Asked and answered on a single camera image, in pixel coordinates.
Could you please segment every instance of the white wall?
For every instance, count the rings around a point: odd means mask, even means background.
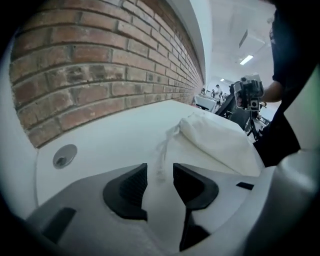
[[[210,0],[166,0],[180,18],[197,54],[204,83],[211,79],[213,19]]]
[[[14,109],[9,80],[10,42],[0,63],[0,189],[10,210],[25,219],[36,207],[37,151]]]
[[[220,88],[224,94],[230,94],[230,88],[229,88],[230,84],[226,82],[221,82],[220,80],[221,80],[220,77],[214,76],[211,79],[211,82],[208,84],[207,90],[212,92],[212,90],[214,89],[216,91],[217,90],[216,85],[220,85]]]

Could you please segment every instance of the black slot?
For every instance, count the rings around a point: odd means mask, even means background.
[[[245,183],[245,182],[239,182],[236,186],[246,189],[246,190],[252,190],[254,188],[255,185],[253,184],[249,184],[249,183]]]
[[[51,242],[57,244],[75,214],[75,209],[63,208],[53,217],[42,234]]]

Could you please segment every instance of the round hole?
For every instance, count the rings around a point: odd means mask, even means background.
[[[64,166],[67,163],[66,157],[59,157],[58,160],[55,162],[55,164],[59,167]]]
[[[68,166],[75,158],[77,152],[77,147],[73,144],[68,144],[59,148],[53,156],[52,163],[54,168],[63,169]]]

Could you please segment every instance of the desk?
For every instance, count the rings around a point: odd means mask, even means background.
[[[194,96],[194,100],[196,104],[199,104],[200,106],[204,106],[207,109],[209,109],[209,112],[213,112],[216,105],[217,105],[217,101],[213,98],[207,98],[207,97],[202,97],[200,95],[196,95]]]
[[[173,100],[101,118],[63,134],[39,150],[36,164],[36,195],[39,205],[79,179],[147,163],[148,186],[143,195],[142,208],[148,212],[150,229],[166,248],[178,252],[186,208],[173,185],[172,164],[185,163],[234,174],[233,170],[178,135],[169,142],[167,148],[167,182],[163,185],[155,182],[155,161],[159,155],[157,146],[166,139],[167,130],[192,113],[204,113],[226,128],[241,131],[234,122]],[[53,166],[53,156],[60,147],[67,144],[77,146],[77,155],[70,165],[57,170]]]

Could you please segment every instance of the gray plastic part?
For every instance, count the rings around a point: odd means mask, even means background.
[[[258,255],[290,230],[320,189],[320,152],[299,151],[266,168],[239,209],[184,256]]]
[[[320,189],[319,164],[319,151],[300,151],[287,156],[278,166],[264,169],[258,178],[185,165],[213,179],[222,196],[220,202],[217,197],[207,209],[192,213],[195,223],[210,229],[211,235],[174,255],[259,254],[289,231],[311,205]],[[150,231],[146,221],[122,219],[103,201],[106,183],[138,166],[78,180],[35,210],[27,221],[42,233],[60,209],[75,209],[57,243],[70,255],[172,255]],[[254,184],[253,189],[237,187],[240,181]]]
[[[123,219],[112,212],[103,199],[103,189],[109,181],[139,166],[80,179],[35,210],[27,222],[42,233],[56,213],[68,207],[76,213],[57,245],[70,255],[168,255],[145,220]]]

